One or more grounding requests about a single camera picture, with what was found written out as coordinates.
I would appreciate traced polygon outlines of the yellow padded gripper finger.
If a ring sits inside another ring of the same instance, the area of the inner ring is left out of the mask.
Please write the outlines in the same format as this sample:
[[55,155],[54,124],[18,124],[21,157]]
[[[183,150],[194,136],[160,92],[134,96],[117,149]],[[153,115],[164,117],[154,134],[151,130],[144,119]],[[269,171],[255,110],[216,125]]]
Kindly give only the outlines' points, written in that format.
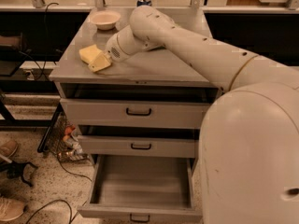
[[107,53],[101,52],[88,64],[88,67],[92,72],[96,73],[110,67],[111,64],[111,57]]

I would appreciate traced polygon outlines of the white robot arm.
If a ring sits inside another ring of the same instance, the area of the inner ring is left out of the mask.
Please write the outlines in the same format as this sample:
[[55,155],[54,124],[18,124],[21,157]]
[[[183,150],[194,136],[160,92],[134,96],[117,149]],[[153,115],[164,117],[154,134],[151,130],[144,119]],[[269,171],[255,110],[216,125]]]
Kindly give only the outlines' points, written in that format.
[[299,224],[299,72],[133,10],[106,52],[123,61],[163,46],[223,90],[200,130],[205,224]]

